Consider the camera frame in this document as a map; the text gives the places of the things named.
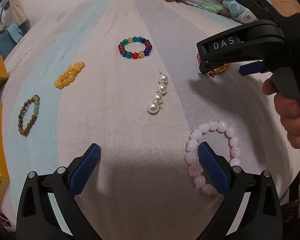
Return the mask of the person's right hand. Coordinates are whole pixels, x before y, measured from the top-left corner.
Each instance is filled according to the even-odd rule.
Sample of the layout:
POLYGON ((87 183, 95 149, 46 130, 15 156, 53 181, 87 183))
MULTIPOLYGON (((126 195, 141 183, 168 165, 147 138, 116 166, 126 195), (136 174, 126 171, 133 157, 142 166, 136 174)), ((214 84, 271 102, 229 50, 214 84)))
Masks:
POLYGON ((287 132, 287 139, 291 146, 300 149, 300 106, 292 99, 283 96, 270 79, 264 81, 262 90, 266 95, 274 96, 274 105, 280 116, 282 126, 287 132))

